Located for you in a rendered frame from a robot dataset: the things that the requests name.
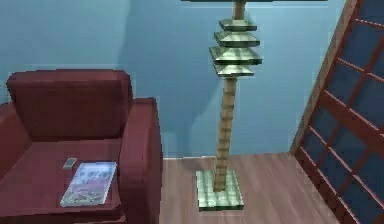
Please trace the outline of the red framed window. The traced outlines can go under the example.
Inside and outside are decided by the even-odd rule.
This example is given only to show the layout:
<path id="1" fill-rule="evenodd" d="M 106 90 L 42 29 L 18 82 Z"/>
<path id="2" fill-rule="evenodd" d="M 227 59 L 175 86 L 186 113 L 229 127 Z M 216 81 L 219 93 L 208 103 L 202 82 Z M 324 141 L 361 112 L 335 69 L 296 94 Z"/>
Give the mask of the red framed window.
<path id="1" fill-rule="evenodd" d="M 345 0 L 290 152 L 340 224 L 384 224 L 384 0 Z"/>

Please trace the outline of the brass and wood floor lamp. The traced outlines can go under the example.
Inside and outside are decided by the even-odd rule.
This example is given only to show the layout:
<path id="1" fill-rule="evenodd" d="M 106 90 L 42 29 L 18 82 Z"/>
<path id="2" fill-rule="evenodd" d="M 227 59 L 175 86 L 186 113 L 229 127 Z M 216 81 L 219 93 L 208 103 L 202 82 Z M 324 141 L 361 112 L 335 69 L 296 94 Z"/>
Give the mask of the brass and wood floor lamp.
<path id="1" fill-rule="evenodd" d="M 261 41 L 254 33 L 257 25 L 245 16 L 249 2 L 326 2 L 327 0 L 181 0 L 188 3 L 233 4 L 232 16 L 219 21 L 221 29 L 214 33 L 217 42 L 209 48 L 216 75 L 223 80 L 222 103 L 218 126 L 216 155 L 211 170 L 195 173 L 197 205 L 201 212 L 241 210 L 244 201 L 234 170 L 228 167 L 235 110 L 237 81 L 251 77 L 253 66 L 263 58 L 255 52 Z"/>

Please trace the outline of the colourful book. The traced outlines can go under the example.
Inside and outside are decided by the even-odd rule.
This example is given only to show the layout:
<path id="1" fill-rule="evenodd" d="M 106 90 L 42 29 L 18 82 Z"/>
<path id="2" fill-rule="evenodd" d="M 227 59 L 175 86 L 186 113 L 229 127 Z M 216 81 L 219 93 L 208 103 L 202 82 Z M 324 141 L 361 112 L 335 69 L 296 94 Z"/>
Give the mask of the colourful book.
<path id="1" fill-rule="evenodd" d="M 60 205 L 62 207 L 104 204 L 117 167 L 116 162 L 81 163 Z"/>

